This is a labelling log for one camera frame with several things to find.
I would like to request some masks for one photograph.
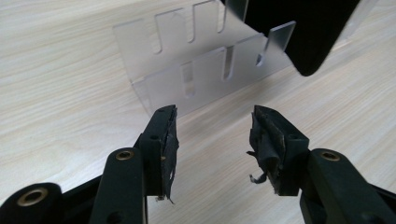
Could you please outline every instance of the metal bolt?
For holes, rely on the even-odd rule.
[[[329,151],[321,152],[320,156],[328,161],[340,161],[340,157],[338,155]]]
[[[134,156],[134,153],[130,150],[125,150],[117,153],[116,159],[119,161],[126,161],[131,159]]]
[[[17,204],[22,207],[30,206],[41,202],[47,197],[49,192],[44,188],[32,189],[24,193],[17,201]]]

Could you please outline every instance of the light wood surface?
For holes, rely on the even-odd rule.
[[[178,1],[0,3],[0,203],[54,182],[63,191],[103,172],[149,116],[132,89],[112,26]],[[396,4],[380,0],[312,77],[286,68],[177,121],[173,200],[149,199],[150,223],[303,223],[299,199],[254,185],[246,155],[254,105],[281,112],[396,192]]]

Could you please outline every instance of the transparent plastic holder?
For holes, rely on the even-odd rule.
[[[291,65],[284,50],[294,21],[266,38],[243,23],[248,0],[226,5],[186,3],[114,28],[128,77],[150,115],[165,105],[186,115]]]

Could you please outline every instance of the wood grain surface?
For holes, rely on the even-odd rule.
[[[103,172],[149,116],[126,76],[112,27],[181,1],[1,1],[0,203]],[[177,121],[173,201],[149,198],[150,223],[303,223],[299,199],[254,185],[245,152],[254,105],[281,112],[311,140],[345,154],[396,192],[396,4],[379,0],[349,44],[312,77],[288,67]]]

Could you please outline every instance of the black plastic arm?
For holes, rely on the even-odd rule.
[[[255,106],[250,144],[280,196],[297,196],[306,223],[394,223],[395,194],[367,183],[341,153],[308,149],[308,139],[277,111]]]
[[[147,223],[147,196],[170,199],[177,158],[177,109],[158,109],[134,147],[112,152],[103,175],[62,194],[28,186],[0,207],[1,224]]]

